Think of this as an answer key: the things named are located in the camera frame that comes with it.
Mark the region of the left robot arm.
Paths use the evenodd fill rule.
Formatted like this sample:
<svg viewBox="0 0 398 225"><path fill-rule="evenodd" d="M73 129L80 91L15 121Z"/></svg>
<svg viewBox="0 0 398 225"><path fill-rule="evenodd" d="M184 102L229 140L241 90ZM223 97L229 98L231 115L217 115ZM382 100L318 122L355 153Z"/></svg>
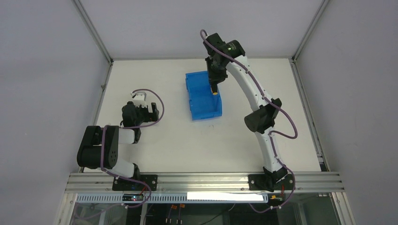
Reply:
<svg viewBox="0 0 398 225"><path fill-rule="evenodd" d="M156 103L138 105L132 101L122 107L122 127L87 126L78 153L80 167L100 169L116 177L141 180L139 167L119 157L119 146L137 144L141 137L141 125L159 120Z"/></svg>

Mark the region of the black orange screwdriver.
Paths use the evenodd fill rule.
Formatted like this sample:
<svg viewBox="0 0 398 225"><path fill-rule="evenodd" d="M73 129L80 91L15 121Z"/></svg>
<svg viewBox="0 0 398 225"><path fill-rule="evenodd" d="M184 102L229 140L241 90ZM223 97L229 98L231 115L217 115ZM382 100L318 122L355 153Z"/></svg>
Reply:
<svg viewBox="0 0 398 225"><path fill-rule="evenodd" d="M211 91L213 95L218 95L218 86L217 84L211 84Z"/></svg>

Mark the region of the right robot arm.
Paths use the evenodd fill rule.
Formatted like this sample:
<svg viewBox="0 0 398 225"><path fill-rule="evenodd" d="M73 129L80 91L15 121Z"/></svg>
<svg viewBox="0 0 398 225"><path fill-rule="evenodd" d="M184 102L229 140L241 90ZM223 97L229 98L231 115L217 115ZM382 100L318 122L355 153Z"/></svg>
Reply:
<svg viewBox="0 0 398 225"><path fill-rule="evenodd" d="M250 104L252 113L245 116L244 122L256 135L264 161L264 175L259 180L254 180L254 184L259 190L273 192L276 184L288 173L278 156L279 150L273 139L275 119L282 102L272 98L259 84L238 41L226 43L218 33L208 35L205 30L200 31L200 36L208 53L205 61L211 92L217 94L218 84L231 74Z"/></svg>

